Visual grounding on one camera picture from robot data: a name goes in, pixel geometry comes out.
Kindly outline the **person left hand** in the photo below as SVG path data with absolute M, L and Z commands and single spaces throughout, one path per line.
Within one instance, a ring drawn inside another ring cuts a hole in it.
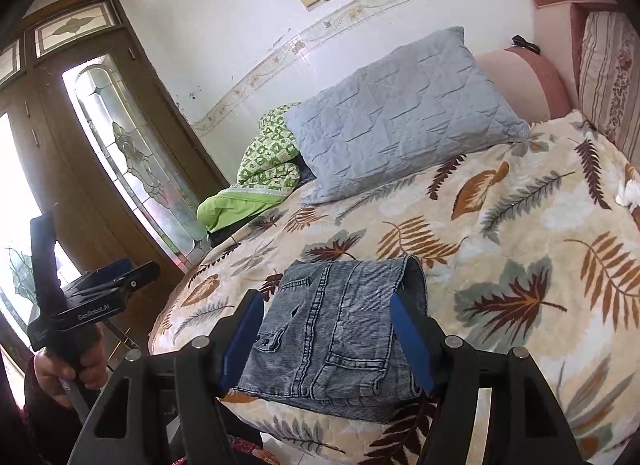
M 94 326 L 98 339 L 80 357 L 79 378 L 88 390 L 98 390 L 108 380 L 107 361 L 103 349 L 103 329 L 101 324 Z M 40 388 L 62 407 L 71 407 L 62 381 L 73 381 L 76 378 L 74 367 L 61 359 L 49 348 L 42 348 L 35 353 L 34 371 Z

